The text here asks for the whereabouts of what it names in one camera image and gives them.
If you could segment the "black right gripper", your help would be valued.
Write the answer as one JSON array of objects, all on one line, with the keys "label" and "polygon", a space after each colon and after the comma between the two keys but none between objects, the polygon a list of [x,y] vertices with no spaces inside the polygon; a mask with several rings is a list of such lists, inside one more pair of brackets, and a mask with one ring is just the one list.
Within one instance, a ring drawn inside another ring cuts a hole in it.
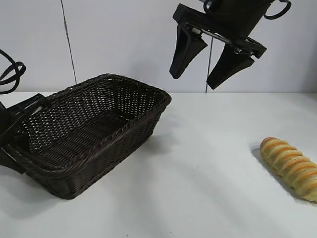
[{"label": "black right gripper", "polygon": [[[205,0],[200,12],[179,4],[173,14],[178,23],[177,39],[170,74],[178,79],[189,63],[208,45],[201,32],[219,35],[231,46],[243,53],[260,58],[266,48],[249,37],[269,8],[267,0]],[[249,55],[237,54],[225,45],[215,67],[207,77],[207,85],[216,89],[236,73],[255,62]]]}]

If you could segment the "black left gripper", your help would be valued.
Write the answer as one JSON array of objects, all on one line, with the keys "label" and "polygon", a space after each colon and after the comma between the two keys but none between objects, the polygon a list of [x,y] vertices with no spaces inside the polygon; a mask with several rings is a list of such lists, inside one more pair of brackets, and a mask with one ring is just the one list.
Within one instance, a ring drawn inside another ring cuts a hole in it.
[{"label": "black left gripper", "polygon": [[14,148],[23,157],[30,157],[30,138],[27,129],[20,123],[29,116],[47,107],[47,98],[42,94],[28,98],[18,104],[6,108],[0,105],[0,165],[12,169],[20,174],[25,172],[12,156],[4,149],[14,141]]}]

